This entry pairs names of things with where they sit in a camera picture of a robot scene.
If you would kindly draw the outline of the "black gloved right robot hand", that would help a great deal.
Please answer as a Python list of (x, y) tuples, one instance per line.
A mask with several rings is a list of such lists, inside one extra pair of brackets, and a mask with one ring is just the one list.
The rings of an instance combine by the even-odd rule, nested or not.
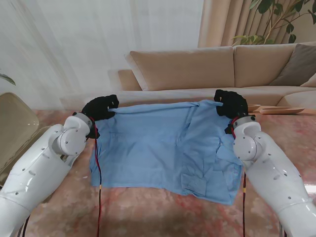
[(222, 103), (222, 106), (216, 107), (219, 116), (225, 116), (229, 119), (248, 116), (247, 101), (236, 92), (217, 89), (214, 101)]

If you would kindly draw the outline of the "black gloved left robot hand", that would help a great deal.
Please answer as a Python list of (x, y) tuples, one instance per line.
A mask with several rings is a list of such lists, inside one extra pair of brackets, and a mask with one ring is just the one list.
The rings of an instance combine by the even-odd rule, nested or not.
[(116, 95), (100, 96), (88, 102), (82, 109), (82, 113), (94, 121), (110, 119), (115, 116), (115, 112), (110, 109), (119, 107)]

